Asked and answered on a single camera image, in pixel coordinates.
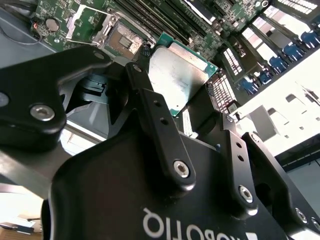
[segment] green circuit board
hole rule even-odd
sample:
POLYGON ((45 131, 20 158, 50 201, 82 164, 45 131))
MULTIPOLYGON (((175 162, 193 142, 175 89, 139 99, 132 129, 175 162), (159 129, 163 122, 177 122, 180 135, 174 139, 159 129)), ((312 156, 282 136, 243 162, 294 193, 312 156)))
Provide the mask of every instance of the green circuit board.
POLYGON ((222 20, 222 28, 228 32, 241 31, 246 23, 263 10, 263 0, 199 0, 217 19, 222 20))
MULTIPOLYGON (((54 18, 58 21, 60 27, 58 31, 52 32, 46 28, 45 24, 39 24, 38 29, 44 36, 44 41, 57 51, 63 51, 80 45, 66 40, 68 32, 67 23, 77 12, 80 4, 102 11, 112 8, 116 11, 124 12, 130 18, 136 17, 140 20, 140 22, 136 20, 136 23, 152 35, 155 40, 158 40, 161 34, 166 32, 209 60, 215 56, 217 49, 224 42, 213 31, 210 25, 206 24, 181 0, 40 0, 36 10, 36 17, 43 21, 47 18, 54 18), (126 7, 129 8, 131 6, 128 3, 135 7, 133 10, 131 8, 131 12, 126 9, 126 7), (146 11, 146 9, 148 12, 145 14, 148 14, 148 18, 143 14, 143 11, 146 11), (177 14, 174 9, 178 9, 180 14, 177 14), (156 19, 152 19, 152 16, 161 19, 166 25, 164 26, 159 21, 157 22, 156 19)), ((90 43, 93 36, 101 29, 105 17, 106 15, 103 13, 86 8, 80 19, 75 23, 76 28, 72 40, 90 43)), ((143 39, 147 38, 130 22, 125 19, 120 19, 119 21, 143 39)), ((117 51, 113 51, 112 47, 108 47, 108 44, 106 44, 105 49, 114 56, 122 55, 117 51)))
MULTIPOLYGON (((213 1, 200 2, 205 5, 213 1)), ((211 9, 212 5, 208 5, 207 8, 212 10, 212 14, 216 13, 217 19, 223 19, 221 26, 228 32, 242 29, 261 8, 254 6, 254 0, 239 0, 234 5, 225 0, 215 0, 214 4, 224 15, 216 13, 217 8, 211 9)), ((184 0, 40 0, 35 15, 42 21, 38 29, 43 35, 43 40, 55 50, 63 51, 81 45, 76 42, 91 44, 97 32, 102 29, 106 15, 86 8, 74 24, 75 30, 71 40, 75 42, 66 39, 69 31, 68 22, 80 5, 104 12, 108 8, 121 12, 127 18, 120 18, 118 24, 131 30, 140 41, 147 41, 148 36, 152 36, 155 44, 165 32, 209 61, 225 43, 213 26, 197 15, 184 0), (54 18, 58 22, 58 31, 48 30, 45 25, 48 18, 54 18)), ((111 57, 124 55, 112 42, 107 42, 103 48, 111 57)))

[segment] motherboard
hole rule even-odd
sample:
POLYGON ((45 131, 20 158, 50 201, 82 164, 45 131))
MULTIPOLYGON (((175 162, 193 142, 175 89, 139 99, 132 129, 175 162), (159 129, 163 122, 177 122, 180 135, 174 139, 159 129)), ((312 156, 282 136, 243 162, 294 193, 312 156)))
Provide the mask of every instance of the motherboard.
POLYGON ((36 27, 57 51, 89 44, 132 60, 143 44, 153 47, 166 33, 210 61, 223 37, 262 8, 255 0, 229 1, 40 0, 36 27))

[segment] white wall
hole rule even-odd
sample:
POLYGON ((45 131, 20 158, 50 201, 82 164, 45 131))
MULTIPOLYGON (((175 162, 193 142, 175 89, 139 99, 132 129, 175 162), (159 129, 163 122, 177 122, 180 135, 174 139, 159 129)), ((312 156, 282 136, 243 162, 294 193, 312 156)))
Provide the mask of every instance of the white wall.
POLYGON ((314 161, 288 173, 289 177, 320 216, 320 167, 314 161))

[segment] gray surface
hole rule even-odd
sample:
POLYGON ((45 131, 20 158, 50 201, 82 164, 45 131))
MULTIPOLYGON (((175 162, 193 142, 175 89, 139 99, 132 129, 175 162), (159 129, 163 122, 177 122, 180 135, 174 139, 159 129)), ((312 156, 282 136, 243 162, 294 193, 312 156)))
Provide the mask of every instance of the gray surface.
POLYGON ((88 109, 73 113, 68 119, 105 139, 108 137, 108 106, 105 104, 93 102, 88 109))
POLYGON ((0 174, 39 197, 47 199, 52 178, 70 157, 61 144, 45 153, 28 153, 1 147, 0 174))
POLYGON ((262 141, 265 142, 268 139, 279 134, 276 126, 274 125, 264 106, 260 106, 256 110, 251 112, 250 117, 262 141))
POLYGON ((278 30, 275 30, 269 38, 281 49, 291 42, 289 38, 287 38, 278 30))
POLYGON ((289 177, 320 216, 320 167, 316 162, 304 165, 288 173, 289 177))

